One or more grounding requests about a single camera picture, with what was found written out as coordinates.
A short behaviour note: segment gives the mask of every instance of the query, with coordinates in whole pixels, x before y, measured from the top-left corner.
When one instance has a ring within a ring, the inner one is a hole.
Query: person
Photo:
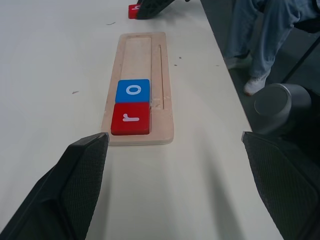
[[[249,42],[259,10],[265,6],[261,34],[253,56]],[[265,87],[276,54],[294,24],[320,16],[320,0],[236,0],[224,53],[227,68],[247,68],[244,92],[251,96]]]

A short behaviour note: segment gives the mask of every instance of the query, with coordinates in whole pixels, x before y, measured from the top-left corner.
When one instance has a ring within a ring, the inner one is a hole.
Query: leg
[[[259,8],[267,0],[236,0],[224,57],[244,55],[249,51]]]
[[[268,0],[261,36],[250,68],[252,77],[259,78],[270,71],[278,50],[293,29],[294,23],[299,20],[296,0]]]

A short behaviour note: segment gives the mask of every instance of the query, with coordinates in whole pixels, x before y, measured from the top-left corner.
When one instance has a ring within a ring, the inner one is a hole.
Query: blue tile
[[[150,102],[148,79],[120,80],[116,89],[115,103]]]

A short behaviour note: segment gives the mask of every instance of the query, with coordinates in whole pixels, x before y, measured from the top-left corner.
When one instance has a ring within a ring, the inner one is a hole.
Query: jeans
[[[265,6],[264,19],[249,71],[252,77],[261,77],[271,69],[278,50],[295,23],[319,17],[312,0],[236,0],[225,58],[245,55],[249,51],[261,6]]]

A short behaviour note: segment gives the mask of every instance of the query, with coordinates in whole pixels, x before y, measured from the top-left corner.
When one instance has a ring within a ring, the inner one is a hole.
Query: white letter
[[[141,92],[141,87],[139,85],[130,85],[126,88],[125,91],[129,95],[137,95]]]
[[[139,120],[140,120],[140,118],[138,118],[138,117],[128,117],[128,114],[123,114],[123,117],[124,117],[124,119],[123,119],[123,121],[124,122],[138,122]]]

